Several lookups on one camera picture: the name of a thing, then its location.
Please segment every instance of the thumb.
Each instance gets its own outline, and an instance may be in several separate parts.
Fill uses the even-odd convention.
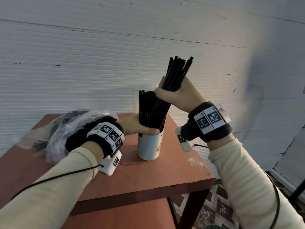
[[[161,100],[164,100],[165,102],[168,102],[173,105],[174,105],[174,103],[176,103],[176,99],[177,99],[176,92],[170,92],[170,91],[165,91],[162,88],[156,88],[155,94],[158,98],[160,98]]]
[[[139,124],[137,129],[138,133],[143,133],[146,135],[158,135],[160,131],[157,128],[149,128]]]

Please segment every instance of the long-sleeve shirt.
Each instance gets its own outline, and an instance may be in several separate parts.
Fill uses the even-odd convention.
[[[273,185],[249,156],[242,144],[234,141],[211,152],[223,185],[244,229],[269,228],[276,212]],[[93,154],[77,148],[37,181],[62,173],[93,167]],[[0,210],[1,229],[59,229],[97,169],[80,172],[29,188]],[[281,207],[274,229],[305,229],[303,219],[279,191]]]

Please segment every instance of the floor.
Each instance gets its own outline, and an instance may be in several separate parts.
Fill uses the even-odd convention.
[[[274,182],[286,197],[291,194],[275,179]],[[178,219],[180,219],[179,216],[182,215],[188,197],[188,194],[182,194],[171,198],[178,215]],[[294,207],[305,219],[305,204],[298,201]],[[192,229],[201,229],[202,227],[210,224],[221,226],[224,229],[242,229],[221,180],[216,180],[215,184],[212,186]]]

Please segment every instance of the red table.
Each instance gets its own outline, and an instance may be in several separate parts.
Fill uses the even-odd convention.
[[[118,115],[125,118],[131,114]],[[45,115],[33,129],[48,124],[58,116]],[[185,153],[181,150],[176,128],[177,125],[168,115],[160,155],[150,162],[136,156],[137,135],[126,136],[120,148],[122,159],[114,174],[107,177],[98,173],[85,188],[71,215],[190,193],[179,224],[175,218],[174,222],[177,228],[192,228],[215,176],[196,151]],[[0,158],[0,208],[20,189],[33,183],[52,167],[44,157],[34,157],[33,154],[15,145]],[[191,166],[189,158],[198,159],[205,167]]]

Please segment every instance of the wrist strap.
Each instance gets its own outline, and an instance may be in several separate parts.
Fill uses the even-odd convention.
[[[230,118],[224,113],[223,108],[205,102],[189,113],[188,122],[181,128],[181,135],[188,141],[197,137],[204,142],[219,140],[231,133],[229,121]]]
[[[101,146],[104,158],[113,157],[123,144],[125,137],[121,125],[115,121],[99,123],[88,134],[86,141],[96,142]]]

